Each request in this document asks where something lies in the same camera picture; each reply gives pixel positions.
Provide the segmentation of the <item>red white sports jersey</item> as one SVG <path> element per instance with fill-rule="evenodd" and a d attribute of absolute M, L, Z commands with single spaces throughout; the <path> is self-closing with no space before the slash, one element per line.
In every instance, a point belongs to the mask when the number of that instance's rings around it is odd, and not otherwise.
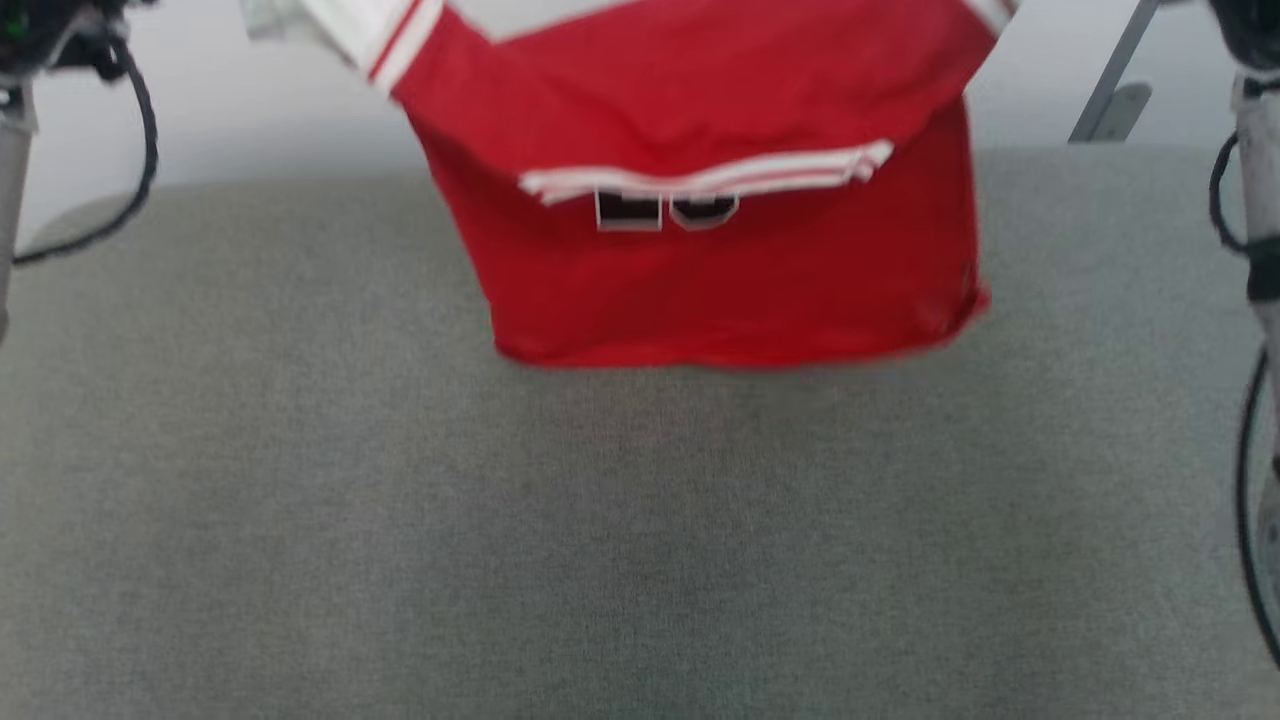
<path fill-rule="evenodd" d="M 499 352 L 792 366 L 989 306 L 966 92 L 1025 0 L 238 0 L 410 123 Z"/>

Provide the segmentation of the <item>grey metal pole bracket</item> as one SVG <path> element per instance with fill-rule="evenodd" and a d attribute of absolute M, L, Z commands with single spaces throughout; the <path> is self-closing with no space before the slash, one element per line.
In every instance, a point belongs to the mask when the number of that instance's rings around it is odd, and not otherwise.
<path fill-rule="evenodd" d="M 1149 82 L 1117 86 L 1102 106 L 1088 137 L 1092 143 L 1125 143 L 1153 95 Z"/>

